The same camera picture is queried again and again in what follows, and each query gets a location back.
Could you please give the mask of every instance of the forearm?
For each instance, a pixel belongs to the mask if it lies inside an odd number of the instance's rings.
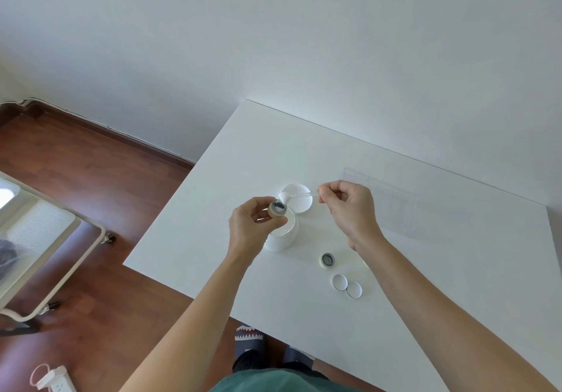
[[[247,268],[227,257],[121,392],[198,392]]]
[[[436,288],[380,236],[357,249],[452,392],[556,391],[518,353]]]

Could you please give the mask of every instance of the black wheel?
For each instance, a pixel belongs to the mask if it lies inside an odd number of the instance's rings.
[[[60,305],[61,305],[61,302],[59,300],[57,300],[56,302],[52,302],[52,303],[47,304],[49,310],[58,309],[60,307]]]

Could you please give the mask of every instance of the transparent acrylic tray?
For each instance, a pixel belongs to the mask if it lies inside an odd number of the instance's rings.
[[[359,183],[371,190],[375,202],[376,221],[383,229],[410,235],[415,229],[418,197],[369,175],[346,167],[343,180]]]

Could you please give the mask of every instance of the foot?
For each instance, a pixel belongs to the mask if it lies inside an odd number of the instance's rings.
[[[314,358],[312,355],[308,355],[298,350],[297,348],[289,346],[285,351],[285,356],[283,357],[283,364],[286,364],[288,362],[302,362],[307,367],[312,368],[315,359],[316,358]]]
[[[261,355],[266,355],[263,333],[245,324],[240,324],[234,336],[234,354],[238,358],[247,350],[252,349]]]

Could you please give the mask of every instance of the person's left hand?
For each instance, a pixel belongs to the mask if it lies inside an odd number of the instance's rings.
[[[271,218],[268,205],[275,197],[254,197],[232,212],[230,226],[230,244],[228,256],[240,256],[251,264],[260,253],[271,231],[287,222],[285,216]]]

